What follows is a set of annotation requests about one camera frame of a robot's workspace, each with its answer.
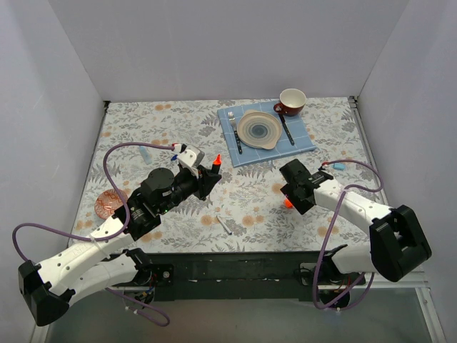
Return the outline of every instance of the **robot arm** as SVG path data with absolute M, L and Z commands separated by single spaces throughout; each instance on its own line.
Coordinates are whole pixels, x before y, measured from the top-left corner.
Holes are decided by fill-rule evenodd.
M 71 304 L 107 286 L 141 280 L 147 273 L 147 255 L 135 249 L 112 261 L 115 251 L 127 247 L 160 225 L 160 216 L 178 206 L 192 194 L 205 200 L 221 179 L 220 164 L 211 169 L 200 165 L 204 153 L 194 146 L 175 145 L 179 173 L 166 168 L 153 170 L 129 197 L 131 220 L 118 236 L 126 221 L 126 210 L 120 207 L 99 228 L 87 237 L 92 242 L 77 242 L 61 253 L 38 264 L 26 261 L 19 267 L 19 287 L 39 326 L 61 317 Z
M 304 214 L 314 205 L 334 211 L 343 186 L 320 170 L 311 174 L 297 159 L 279 169 L 287 184 L 281 191 Z M 342 246 L 326 256 L 340 274 L 378 272 L 397 282 L 431 256 L 431 249 L 414 211 L 372 202 L 355 192 L 347 192 L 339 215 L 370 238 L 370 244 Z

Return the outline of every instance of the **plate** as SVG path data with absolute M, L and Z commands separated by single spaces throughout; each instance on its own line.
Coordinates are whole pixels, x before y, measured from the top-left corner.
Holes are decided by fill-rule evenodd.
M 281 124 L 269 113 L 248 110 L 238 122 L 240 140 L 253 148 L 274 149 L 281 137 Z
M 122 197 L 127 201 L 127 193 L 120 189 Z M 114 189 L 108 189 L 99 195 L 95 201 L 95 213 L 102 219 L 108 219 L 122 206 L 121 198 Z

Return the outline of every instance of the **gray floor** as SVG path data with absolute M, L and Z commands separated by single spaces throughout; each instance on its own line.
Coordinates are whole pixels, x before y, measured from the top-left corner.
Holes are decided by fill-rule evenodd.
M 107 292 L 93 294 L 50 326 L 46 342 L 431 342 L 414 289 L 372 289 L 340 315 L 292 299 L 155 304 L 170 315 L 167 328 L 126 312 Z

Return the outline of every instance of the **blue object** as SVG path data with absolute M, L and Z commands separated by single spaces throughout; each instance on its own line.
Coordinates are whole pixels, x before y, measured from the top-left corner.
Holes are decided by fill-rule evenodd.
M 152 158 L 151 158 L 151 155 L 147 152 L 146 148 L 144 146 L 140 146 L 139 149 L 140 149 L 140 154 L 143 157 L 144 163 L 151 164 Z
M 344 170 L 346 169 L 346 166 L 342 163 L 333 163 L 333 169 Z
M 278 114 L 273 110 L 273 106 L 276 103 L 277 101 L 259 102 L 257 104 L 234 106 L 226 109 L 219 109 L 217 111 L 219 119 L 221 120 L 222 132 L 226 138 L 228 152 L 230 153 L 231 157 L 231 163 L 234 167 L 247 166 L 248 164 L 300 154 L 301 152 L 311 151 L 316 148 L 313 142 L 309 139 L 305 123 L 298 115 L 284 116 L 286 119 L 287 127 L 291 132 L 293 140 L 295 141 L 295 145 L 291 145 L 290 141 L 287 138 L 286 132 L 284 132 L 282 129 L 281 137 L 279 138 L 279 141 L 274 149 L 255 149 L 241 142 L 243 154 L 238 153 L 238 148 L 236 147 L 235 142 L 235 135 L 233 133 L 233 129 L 229 124 L 229 118 L 227 114 L 232 111 L 233 115 L 236 118 L 236 123 L 238 123 L 241 117 L 244 115 L 245 111 L 248 109 L 255 109 L 256 111 L 272 114 L 275 118 L 278 119 L 279 123 L 281 123 Z

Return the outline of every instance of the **red coffee cup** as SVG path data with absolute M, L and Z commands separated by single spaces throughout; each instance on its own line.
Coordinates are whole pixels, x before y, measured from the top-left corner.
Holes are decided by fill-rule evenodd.
M 306 103 L 306 95 L 298 89 L 285 89 L 279 95 L 279 103 L 274 105 L 274 111 L 285 116 L 296 116 Z

